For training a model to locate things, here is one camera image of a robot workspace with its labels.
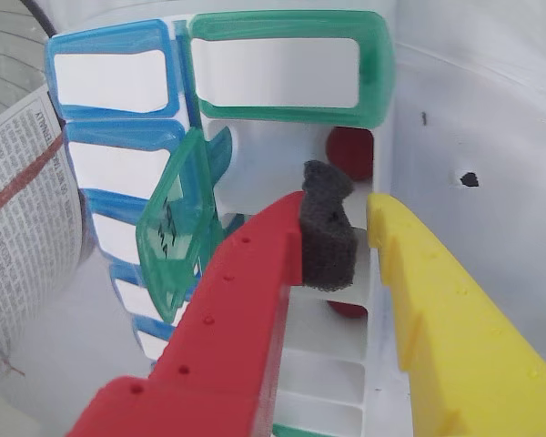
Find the white slot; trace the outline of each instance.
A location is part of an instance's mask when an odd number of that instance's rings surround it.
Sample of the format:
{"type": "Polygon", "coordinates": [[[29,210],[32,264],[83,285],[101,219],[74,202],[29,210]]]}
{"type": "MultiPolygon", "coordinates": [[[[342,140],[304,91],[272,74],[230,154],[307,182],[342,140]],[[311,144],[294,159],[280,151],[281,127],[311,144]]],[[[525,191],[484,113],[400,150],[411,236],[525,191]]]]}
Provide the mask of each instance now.
{"type": "Polygon", "coordinates": [[[354,107],[359,45],[347,38],[192,40],[198,97],[221,107],[354,107]]]}
{"type": "Polygon", "coordinates": [[[337,314],[324,300],[290,296],[285,348],[362,362],[366,338],[366,317],[348,319],[337,314]]]}
{"type": "Polygon", "coordinates": [[[352,285],[343,290],[333,291],[331,293],[312,289],[311,287],[293,287],[291,289],[291,294],[294,296],[307,296],[314,299],[334,300],[336,302],[366,306],[369,296],[370,250],[368,247],[366,230],[354,229],[354,233],[358,240],[358,247],[356,249],[356,266],[352,285]]]}
{"type": "Polygon", "coordinates": [[[139,337],[139,340],[142,343],[144,353],[150,360],[157,360],[162,356],[162,353],[167,346],[167,341],[146,334],[141,330],[137,332],[137,337],[139,337]]]}
{"type": "Polygon", "coordinates": [[[284,350],[278,389],[326,401],[361,405],[364,367],[354,362],[284,350]]]}
{"type": "MultiPolygon", "coordinates": [[[[152,302],[149,293],[145,288],[138,287],[137,285],[125,282],[121,279],[116,279],[115,283],[127,311],[133,314],[147,316],[155,320],[162,320],[154,306],[154,302],[152,302]]],[[[184,315],[187,306],[188,302],[184,302],[178,311],[176,311],[176,317],[172,322],[172,326],[177,326],[182,320],[182,316],[184,315]]]]}
{"type": "Polygon", "coordinates": [[[93,224],[101,249],[123,261],[139,264],[136,227],[123,221],[93,214],[93,224]]]}
{"type": "Polygon", "coordinates": [[[55,71],[62,105],[145,113],[168,103],[166,57],[161,50],[133,55],[59,54],[55,71]]]}
{"type": "Polygon", "coordinates": [[[359,437],[362,433],[361,409],[283,391],[278,392],[274,421],[324,435],[359,437]]]}
{"type": "Polygon", "coordinates": [[[135,150],[69,143],[80,188],[99,188],[136,198],[150,198],[170,158],[167,150],[135,150]]]}

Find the green tile edge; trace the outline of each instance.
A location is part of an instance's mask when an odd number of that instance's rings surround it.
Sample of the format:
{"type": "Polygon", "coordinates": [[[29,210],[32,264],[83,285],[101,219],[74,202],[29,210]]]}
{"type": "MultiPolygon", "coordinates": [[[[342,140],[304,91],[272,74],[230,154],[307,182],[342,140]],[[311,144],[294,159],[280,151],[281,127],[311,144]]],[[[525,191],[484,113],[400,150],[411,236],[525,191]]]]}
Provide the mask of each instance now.
{"type": "Polygon", "coordinates": [[[283,425],[273,425],[273,433],[275,437],[330,437],[326,434],[296,430],[283,425]]]}
{"type": "Polygon", "coordinates": [[[352,108],[217,107],[200,100],[212,118],[301,121],[348,127],[379,126],[394,87],[394,55],[384,18],[370,11],[254,11],[197,15],[191,38],[207,41],[256,38],[350,38],[360,47],[359,103],[352,108]]]}

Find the small hole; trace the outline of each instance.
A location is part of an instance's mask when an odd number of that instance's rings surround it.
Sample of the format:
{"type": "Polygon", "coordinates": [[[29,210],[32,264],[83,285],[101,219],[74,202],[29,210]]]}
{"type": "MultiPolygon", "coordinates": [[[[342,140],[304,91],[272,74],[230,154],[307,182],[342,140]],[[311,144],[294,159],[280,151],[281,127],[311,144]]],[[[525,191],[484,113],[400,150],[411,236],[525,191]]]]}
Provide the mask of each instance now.
{"type": "Polygon", "coordinates": [[[144,392],[144,386],[142,384],[131,384],[131,387],[129,387],[129,391],[131,391],[131,394],[141,394],[144,392]]]}
{"type": "Polygon", "coordinates": [[[477,175],[472,171],[465,173],[460,180],[465,187],[478,187],[480,185],[477,175]]]}

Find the green plastic frame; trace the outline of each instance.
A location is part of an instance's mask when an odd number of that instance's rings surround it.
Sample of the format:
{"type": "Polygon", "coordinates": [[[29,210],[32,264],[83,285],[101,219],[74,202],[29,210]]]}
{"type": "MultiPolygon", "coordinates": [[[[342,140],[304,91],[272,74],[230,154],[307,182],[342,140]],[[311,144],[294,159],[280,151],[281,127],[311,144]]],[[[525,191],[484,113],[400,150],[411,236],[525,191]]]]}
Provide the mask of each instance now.
{"type": "Polygon", "coordinates": [[[136,224],[137,251],[144,282],[165,322],[174,321],[187,290],[196,283],[195,266],[203,269],[222,239],[223,231],[216,218],[207,143],[199,129],[191,128],[170,156],[136,224]],[[196,202],[181,201],[185,198],[196,202]],[[187,231],[183,237],[178,230],[184,223],[187,231]],[[185,256],[178,249],[180,247],[186,248],[185,256]]]}
{"type": "Polygon", "coordinates": [[[197,15],[192,38],[349,38],[359,44],[359,102],[355,107],[218,107],[200,99],[212,118],[301,121],[374,128],[387,115],[394,86],[394,55],[384,19],[370,11],[253,11],[197,15]]]}

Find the black spot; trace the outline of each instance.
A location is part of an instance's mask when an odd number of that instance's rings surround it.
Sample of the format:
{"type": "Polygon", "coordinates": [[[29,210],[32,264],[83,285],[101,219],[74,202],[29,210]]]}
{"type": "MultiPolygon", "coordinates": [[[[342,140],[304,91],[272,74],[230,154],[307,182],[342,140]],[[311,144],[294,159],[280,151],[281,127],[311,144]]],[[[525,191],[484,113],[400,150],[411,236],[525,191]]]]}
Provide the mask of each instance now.
{"type": "Polygon", "coordinates": [[[465,187],[478,187],[480,185],[480,182],[477,180],[477,175],[472,171],[465,173],[460,181],[465,187]]]}

